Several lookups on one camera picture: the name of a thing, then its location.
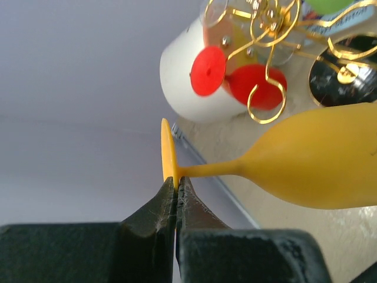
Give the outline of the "red plastic goblet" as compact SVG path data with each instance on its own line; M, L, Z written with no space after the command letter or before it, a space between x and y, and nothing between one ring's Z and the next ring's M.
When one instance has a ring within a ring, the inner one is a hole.
M258 86L251 99L251 106L258 110L272 110L282 102L278 87L265 79L266 66L248 64L226 74L226 58L219 47L204 48L195 58L190 72L190 82L194 92L201 97L214 94L223 84L228 85L230 94L246 105L250 92Z

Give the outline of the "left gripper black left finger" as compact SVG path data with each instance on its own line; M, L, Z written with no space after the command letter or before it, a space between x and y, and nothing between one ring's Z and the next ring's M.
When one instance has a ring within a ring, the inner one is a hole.
M176 190L168 178L121 222L1 227L2 282L171 282Z

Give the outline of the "colourful children's book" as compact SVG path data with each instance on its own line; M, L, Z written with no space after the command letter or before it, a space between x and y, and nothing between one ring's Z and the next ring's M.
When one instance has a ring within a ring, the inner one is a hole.
M332 13L332 14L322 14L319 15L316 13L311 7L304 9L304 20L309 19L318 19L323 21L332 21L336 19L341 12L347 11L349 7L357 4L358 1L355 1L354 3L350 4L346 8ZM315 32L320 35L324 36L330 36L334 35L338 32L344 31L346 29L352 28L358 24L362 24L376 16L376 6L368 5L363 6L359 8L355 8L351 11L349 11L346 15L344 15L342 18L340 18L338 21L336 21L333 25L330 27L321 27L318 25L311 25L306 27L306 29L310 32Z

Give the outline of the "white orange cylinder appliance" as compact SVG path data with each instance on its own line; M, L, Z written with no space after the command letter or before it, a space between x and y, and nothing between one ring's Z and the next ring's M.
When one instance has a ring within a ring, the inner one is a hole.
M244 113L246 106L223 87L208 97L200 97L192 89L190 71L203 48L203 26L197 18L164 49L160 83L167 102L179 116L195 123L226 120Z

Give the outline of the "clear wine glass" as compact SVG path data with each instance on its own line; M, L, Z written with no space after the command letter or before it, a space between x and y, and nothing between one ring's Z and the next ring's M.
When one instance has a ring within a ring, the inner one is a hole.
M249 61L287 63L300 38L301 1L204 1L200 11L204 46L219 47L233 65Z

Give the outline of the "orange plastic goblet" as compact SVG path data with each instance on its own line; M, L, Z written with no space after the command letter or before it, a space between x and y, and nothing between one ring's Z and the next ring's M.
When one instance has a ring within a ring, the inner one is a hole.
M238 159L181 167L170 125L161 122L163 177L235 175L286 202L314 209L376 205L376 104L317 108L265 132Z

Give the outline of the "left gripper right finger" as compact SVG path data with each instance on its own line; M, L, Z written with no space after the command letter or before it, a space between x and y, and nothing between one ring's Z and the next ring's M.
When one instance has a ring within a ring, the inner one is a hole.
M176 258L182 282L331 282L314 237L297 229L232 229L180 180Z

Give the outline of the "green goblet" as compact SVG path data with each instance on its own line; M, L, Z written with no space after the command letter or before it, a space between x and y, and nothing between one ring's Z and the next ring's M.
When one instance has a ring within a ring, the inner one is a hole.
M353 3L353 0L307 0L303 2L311 11L320 15L326 15L348 7Z

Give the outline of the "gold wine glass rack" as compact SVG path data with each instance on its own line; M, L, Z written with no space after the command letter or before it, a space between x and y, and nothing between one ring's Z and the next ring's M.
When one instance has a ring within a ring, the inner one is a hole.
M208 97L224 88L257 123L271 123L256 111L281 115L288 84L279 67L299 55L313 60L309 87L318 105L374 102L376 35L334 34L375 10L375 1L208 1L192 89Z

